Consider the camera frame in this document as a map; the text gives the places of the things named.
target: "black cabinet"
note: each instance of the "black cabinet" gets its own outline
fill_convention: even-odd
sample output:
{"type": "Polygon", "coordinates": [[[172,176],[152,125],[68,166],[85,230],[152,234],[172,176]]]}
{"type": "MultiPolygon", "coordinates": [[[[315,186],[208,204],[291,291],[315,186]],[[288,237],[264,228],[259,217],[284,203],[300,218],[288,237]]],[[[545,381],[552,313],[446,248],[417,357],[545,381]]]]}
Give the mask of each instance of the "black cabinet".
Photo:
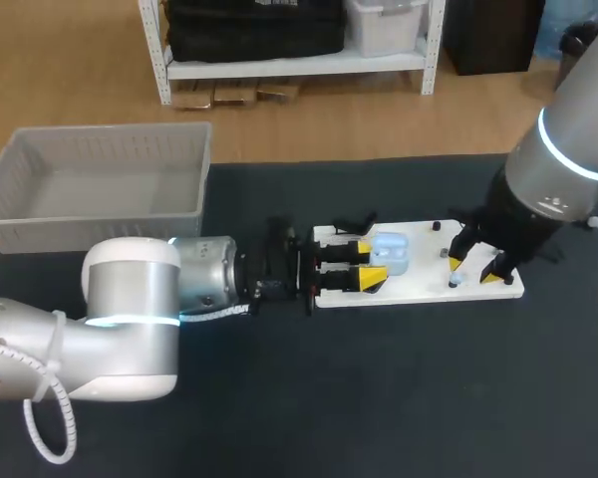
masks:
{"type": "Polygon", "coordinates": [[[524,72],[545,0],[448,0],[444,47],[459,75],[524,72]]]}

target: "wooden floor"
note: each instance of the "wooden floor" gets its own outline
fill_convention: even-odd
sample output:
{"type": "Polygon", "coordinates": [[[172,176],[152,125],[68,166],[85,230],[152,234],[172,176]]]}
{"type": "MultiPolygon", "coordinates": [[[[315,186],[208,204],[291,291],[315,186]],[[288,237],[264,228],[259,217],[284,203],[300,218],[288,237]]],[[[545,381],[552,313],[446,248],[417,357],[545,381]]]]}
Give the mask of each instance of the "wooden floor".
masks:
{"type": "Polygon", "coordinates": [[[553,65],[457,77],[322,77],[293,105],[177,112],[159,104],[135,0],[0,0],[0,149],[25,125],[209,120],[214,162],[503,152],[551,97],[553,65]]]}

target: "blue object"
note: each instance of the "blue object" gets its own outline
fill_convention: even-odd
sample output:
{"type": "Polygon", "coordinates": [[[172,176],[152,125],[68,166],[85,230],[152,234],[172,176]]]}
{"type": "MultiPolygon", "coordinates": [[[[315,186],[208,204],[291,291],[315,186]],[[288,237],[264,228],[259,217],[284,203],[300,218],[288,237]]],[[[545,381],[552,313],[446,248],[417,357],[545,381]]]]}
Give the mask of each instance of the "blue object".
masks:
{"type": "Polygon", "coordinates": [[[534,47],[538,57],[559,59],[558,45],[573,23],[598,21],[598,0],[547,0],[534,47]]]}
{"type": "Polygon", "coordinates": [[[396,232],[380,232],[370,244],[370,265],[388,268],[388,276],[401,276],[410,266],[410,241],[407,236],[396,232]]]}

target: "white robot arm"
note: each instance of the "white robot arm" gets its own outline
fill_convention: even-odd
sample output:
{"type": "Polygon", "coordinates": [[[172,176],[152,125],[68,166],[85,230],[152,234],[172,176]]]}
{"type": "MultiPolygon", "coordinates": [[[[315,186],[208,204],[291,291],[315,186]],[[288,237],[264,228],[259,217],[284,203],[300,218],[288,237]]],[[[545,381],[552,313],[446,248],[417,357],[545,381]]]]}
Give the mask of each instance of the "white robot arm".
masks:
{"type": "Polygon", "coordinates": [[[509,154],[485,204],[455,214],[465,227],[449,248],[450,267],[482,241],[502,252],[481,282],[504,280],[562,225],[587,224],[597,202],[598,38],[509,154]]]}

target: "black bag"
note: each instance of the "black bag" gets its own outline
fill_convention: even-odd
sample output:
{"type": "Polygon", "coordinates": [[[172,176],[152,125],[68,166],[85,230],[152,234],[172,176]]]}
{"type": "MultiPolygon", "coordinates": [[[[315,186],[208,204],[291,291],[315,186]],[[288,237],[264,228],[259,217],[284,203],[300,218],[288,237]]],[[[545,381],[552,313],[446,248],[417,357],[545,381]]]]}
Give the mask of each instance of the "black bag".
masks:
{"type": "Polygon", "coordinates": [[[168,42],[178,62],[310,57],[344,46],[342,0],[169,0],[167,5],[168,42]]]}

